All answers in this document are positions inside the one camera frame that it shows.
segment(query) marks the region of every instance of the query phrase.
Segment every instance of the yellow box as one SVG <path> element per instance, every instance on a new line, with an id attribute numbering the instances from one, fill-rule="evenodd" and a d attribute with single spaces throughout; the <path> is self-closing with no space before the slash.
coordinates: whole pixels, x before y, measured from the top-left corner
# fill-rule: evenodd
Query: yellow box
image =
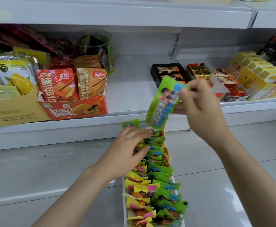
<path id="1" fill-rule="evenodd" d="M 261 56 L 260 55 L 256 55 L 256 53 L 254 53 L 254 54 L 237 53 L 237 55 L 235 56 L 235 58 L 240 63 L 244 63 L 245 59 L 247 59 L 247 58 L 259 58 L 259 59 L 261 59 Z"/>
<path id="2" fill-rule="evenodd" d="M 37 102 L 39 85 L 30 94 L 0 100 L 0 126 L 50 120 Z"/>
<path id="3" fill-rule="evenodd" d="M 267 61 L 265 61 L 261 57 L 247 57 L 244 60 L 244 62 L 240 62 L 240 63 L 243 64 L 244 66 L 248 67 L 248 65 L 250 65 L 252 62 L 267 62 Z"/>
<path id="4" fill-rule="evenodd" d="M 253 71 L 253 70 L 256 70 L 258 67 L 269 67 L 269 66 L 273 66 L 273 64 L 267 61 L 255 61 L 250 63 L 247 66 L 247 68 Z"/>
<path id="5" fill-rule="evenodd" d="M 276 83 L 276 70 L 275 71 L 264 71 L 259 75 L 262 79 L 264 79 L 268 84 Z"/>
<path id="6" fill-rule="evenodd" d="M 258 76 L 260 76 L 262 74 L 262 72 L 264 71 L 276 71 L 276 66 L 268 66 L 268 67 L 257 67 L 254 70 L 254 73 L 257 74 Z"/>
<path id="7" fill-rule="evenodd" d="M 248 101 L 276 98 L 276 84 L 267 83 L 236 59 L 233 59 L 230 63 L 229 71 L 233 73 L 235 79 L 246 89 L 247 95 L 251 95 Z"/>

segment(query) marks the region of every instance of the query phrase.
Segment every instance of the black box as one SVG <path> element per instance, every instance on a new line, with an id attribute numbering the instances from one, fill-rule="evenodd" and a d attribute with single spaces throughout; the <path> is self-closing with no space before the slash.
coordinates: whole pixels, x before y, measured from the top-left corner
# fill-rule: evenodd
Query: black box
<path id="1" fill-rule="evenodd" d="M 177 70 L 173 70 L 170 69 L 169 71 L 159 71 L 158 68 L 169 68 L 169 67 L 177 67 Z M 175 80 L 178 81 L 185 81 L 185 83 L 191 81 L 192 79 L 189 77 L 189 75 L 187 74 L 187 72 L 184 70 L 184 68 L 182 67 L 181 64 L 179 63 L 173 63 L 173 64 L 153 64 L 151 66 L 151 76 L 153 77 L 157 87 L 159 87 L 161 81 L 162 81 L 162 77 L 161 76 L 170 76 L 170 75 L 176 75 L 177 73 L 181 74 L 181 77 L 176 77 Z"/>

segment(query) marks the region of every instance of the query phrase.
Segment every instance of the white tray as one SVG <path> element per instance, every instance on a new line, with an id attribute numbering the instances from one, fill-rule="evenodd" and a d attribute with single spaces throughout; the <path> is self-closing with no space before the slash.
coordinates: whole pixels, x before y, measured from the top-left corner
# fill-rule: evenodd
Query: white tray
<path id="1" fill-rule="evenodd" d="M 175 183 L 174 175 L 171 176 L 171 181 L 173 183 Z M 125 193 L 125 177 L 122 177 L 122 189 L 123 189 L 123 193 Z M 126 200 L 125 200 L 125 196 L 123 196 L 123 218 L 124 218 L 124 227 L 131 227 L 131 225 L 127 224 L 127 213 L 126 213 Z M 184 220 L 182 221 L 181 227 L 185 227 Z"/>

